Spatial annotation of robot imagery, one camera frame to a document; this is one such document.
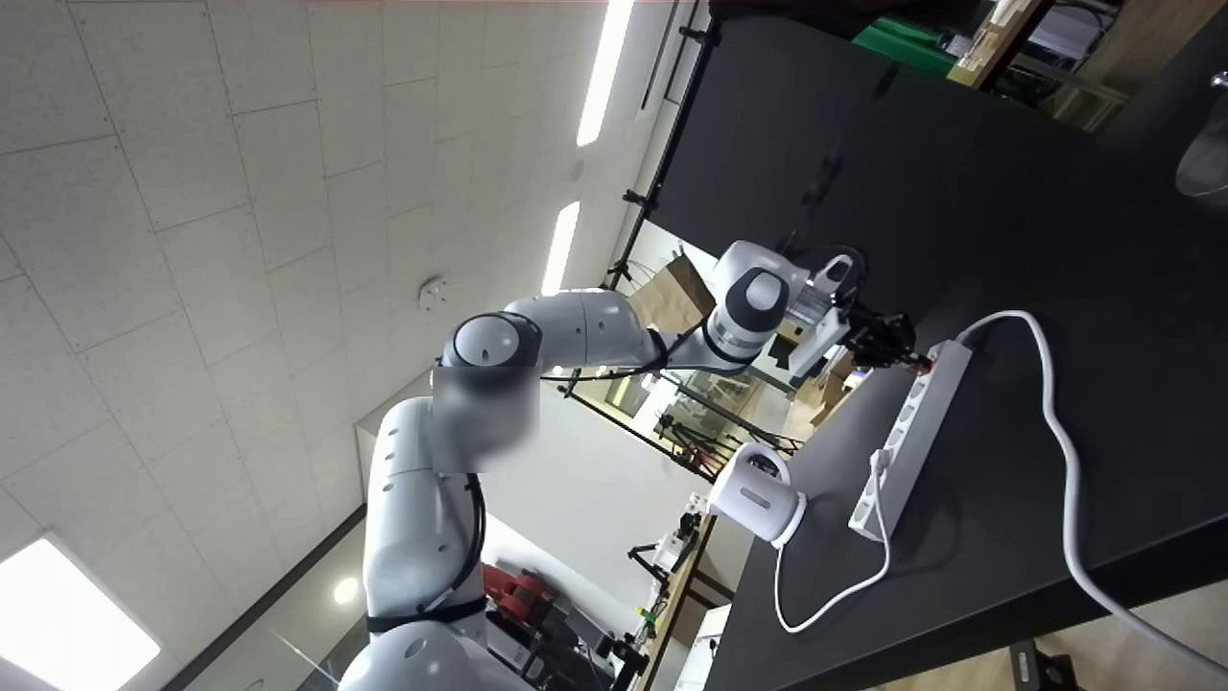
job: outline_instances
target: white cable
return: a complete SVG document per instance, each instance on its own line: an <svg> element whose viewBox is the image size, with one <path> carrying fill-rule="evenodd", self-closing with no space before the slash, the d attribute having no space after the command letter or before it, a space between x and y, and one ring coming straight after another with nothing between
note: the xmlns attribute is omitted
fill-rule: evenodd
<svg viewBox="0 0 1228 691"><path fill-rule="evenodd" d="M838 601L844 601L844 598L875 586L875 582L890 571L890 532L886 532L881 507L877 507L877 453L870 458L870 510L875 510L877 537L881 537L881 566L877 566L877 571L870 571L866 580L838 592L826 608L816 608L816 609L815 609L804 621L797 621L797 624L788 621L788 617L784 617L784 608L778 608L778 569L784 569L784 548L788 548L788 546L775 548L775 592L770 592L770 601L775 601L775 621L778 621L778 630L788 630L792 636L797 636L797 632L810 630L816 617L826 617Z"/></svg>
<svg viewBox="0 0 1228 691"><path fill-rule="evenodd" d="M1063 557L1068 557L1068 569L1073 574L1073 582L1099 601L1106 608L1113 617L1122 617L1126 624L1138 630L1143 636L1182 651L1187 661L1207 667L1213 677L1228 677L1224 665L1218 665L1213 656L1182 646L1178 636L1155 630L1150 621L1135 617L1131 609L1126 609L1118 598L1110 598L1083 569L1083 557L1078 557L1078 453L1073 453L1073 441L1072 434L1063 431L1058 415L1051 412L1055 403L1055 370L1051 370L1051 354L1049 354L1049 339L1039 330L1039 322L1027 316L1027 311L995 311L978 322L969 322L968 330L958 330L958 342L968 347L968 339L990 322L1001 322L1001 320L1021 320L1027 322L1031 330L1031 342L1035 342L1035 356L1039 356L1039 415L1042 415L1042 425L1051 431L1051 436L1058 441L1063 450L1063 459L1068 459L1068 486L1063 486Z"/></svg>

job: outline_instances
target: ceiling light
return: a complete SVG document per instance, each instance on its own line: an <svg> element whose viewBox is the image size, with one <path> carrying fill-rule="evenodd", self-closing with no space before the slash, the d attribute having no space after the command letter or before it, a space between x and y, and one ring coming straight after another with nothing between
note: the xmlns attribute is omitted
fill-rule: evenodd
<svg viewBox="0 0 1228 691"><path fill-rule="evenodd" d="M160 650L50 537L0 566L0 656L50 687L124 687Z"/></svg>
<svg viewBox="0 0 1228 691"><path fill-rule="evenodd" d="M576 129L576 146L592 146L601 134L611 93L613 93L613 68L620 59L625 28L631 28L632 0L611 0L597 59L592 61L582 114Z"/></svg>
<svg viewBox="0 0 1228 691"><path fill-rule="evenodd" d="M355 598L355 580L353 574L338 580L334 582L334 601L349 608L353 598Z"/></svg>
<svg viewBox="0 0 1228 691"><path fill-rule="evenodd" d="M551 292L563 287L576 221L581 221L581 198L568 202L568 206L559 210L559 220L551 221L551 242L547 242L547 261L544 261L544 276L541 276L541 296L551 296Z"/></svg>

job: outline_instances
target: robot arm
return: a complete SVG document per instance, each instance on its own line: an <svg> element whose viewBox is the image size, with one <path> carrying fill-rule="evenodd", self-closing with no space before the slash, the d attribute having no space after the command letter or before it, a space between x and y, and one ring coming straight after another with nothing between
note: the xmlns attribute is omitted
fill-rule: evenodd
<svg viewBox="0 0 1228 691"><path fill-rule="evenodd" d="M517 687L478 646L489 507L474 459L528 434L541 374L741 374L794 316L804 339L792 374L804 377L848 335L848 272L852 256L804 272L738 242L719 265L719 307L688 335L645 330L619 292L536 296L459 322L437 366L437 398L408 398L381 423L363 523L373 641L340 687Z"/></svg>

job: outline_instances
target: power strip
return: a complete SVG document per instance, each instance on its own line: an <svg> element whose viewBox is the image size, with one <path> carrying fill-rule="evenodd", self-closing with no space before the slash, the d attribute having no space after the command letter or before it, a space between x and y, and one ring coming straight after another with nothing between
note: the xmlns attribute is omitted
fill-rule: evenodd
<svg viewBox="0 0 1228 691"><path fill-rule="evenodd" d="M964 383L968 361L969 361L969 351L964 342L935 347L931 370L913 380L907 403L893 415L886 447L877 450L877 463L875 463L877 475L866 475L866 486L859 493L848 516L848 528L862 532L866 540L881 540L875 523L875 486L870 486L877 485L881 525L886 532L893 532L913 494L913 485L926 468L926 458L931 450L931 436L944 425L946 406Z"/></svg>

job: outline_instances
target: black tabletop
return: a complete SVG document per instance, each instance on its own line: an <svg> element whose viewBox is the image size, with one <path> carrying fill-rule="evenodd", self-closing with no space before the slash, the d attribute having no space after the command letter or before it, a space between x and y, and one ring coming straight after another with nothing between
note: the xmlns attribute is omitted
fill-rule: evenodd
<svg viewBox="0 0 1228 691"><path fill-rule="evenodd" d="M1106 137L797 31L720 31L651 220L715 253L859 246L862 296L909 311L922 342L990 307L1035 311L1083 450L1094 574L1126 601L1228 574L1228 220L1170 189L1207 107L1190 72L1228 64L1228 10ZM801 450L815 507L788 546L792 617L877 566L844 523L907 383L877 374ZM756 546L711 687L866 687L1099 614L1058 562L1058 486L1031 342L996 326L893 532L890 580L788 636L775 554Z"/></svg>

